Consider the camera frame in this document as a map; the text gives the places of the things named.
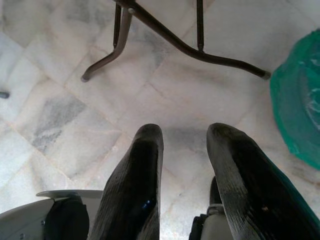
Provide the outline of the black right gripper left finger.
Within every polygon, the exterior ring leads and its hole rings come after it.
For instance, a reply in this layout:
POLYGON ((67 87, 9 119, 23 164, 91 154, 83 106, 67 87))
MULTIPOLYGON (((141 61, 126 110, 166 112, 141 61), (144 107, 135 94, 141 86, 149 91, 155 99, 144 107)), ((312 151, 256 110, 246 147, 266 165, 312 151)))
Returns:
POLYGON ((149 123, 136 132, 103 190, 91 240, 158 240, 164 141, 149 123))

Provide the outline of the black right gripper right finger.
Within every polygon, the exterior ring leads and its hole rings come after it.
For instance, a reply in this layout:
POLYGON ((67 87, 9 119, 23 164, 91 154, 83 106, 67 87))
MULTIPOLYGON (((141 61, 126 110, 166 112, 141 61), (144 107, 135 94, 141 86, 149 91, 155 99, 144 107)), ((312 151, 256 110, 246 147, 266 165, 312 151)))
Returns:
POLYGON ((290 179, 245 132, 213 123, 206 147, 235 240, 317 240, 320 221, 290 179))

